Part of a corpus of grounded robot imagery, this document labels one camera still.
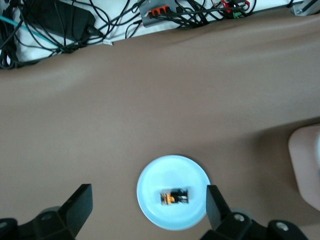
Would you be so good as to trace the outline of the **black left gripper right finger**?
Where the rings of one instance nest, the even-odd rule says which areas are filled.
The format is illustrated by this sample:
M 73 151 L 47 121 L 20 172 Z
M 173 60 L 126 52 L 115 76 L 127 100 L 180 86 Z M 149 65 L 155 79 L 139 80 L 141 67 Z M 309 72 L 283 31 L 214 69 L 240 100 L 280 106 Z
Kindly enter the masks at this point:
M 266 240 L 267 228 L 248 214 L 233 211 L 216 185 L 206 188 L 206 215 L 211 228 L 202 240 Z

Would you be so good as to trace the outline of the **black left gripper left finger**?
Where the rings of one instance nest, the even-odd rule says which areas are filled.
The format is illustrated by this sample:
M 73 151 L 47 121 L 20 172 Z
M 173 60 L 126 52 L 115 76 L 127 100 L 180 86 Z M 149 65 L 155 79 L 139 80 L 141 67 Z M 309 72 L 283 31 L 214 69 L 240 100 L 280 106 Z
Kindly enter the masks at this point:
M 91 184 L 82 184 L 62 206 L 41 211 L 18 227 L 20 240 L 74 240 L 93 210 Z

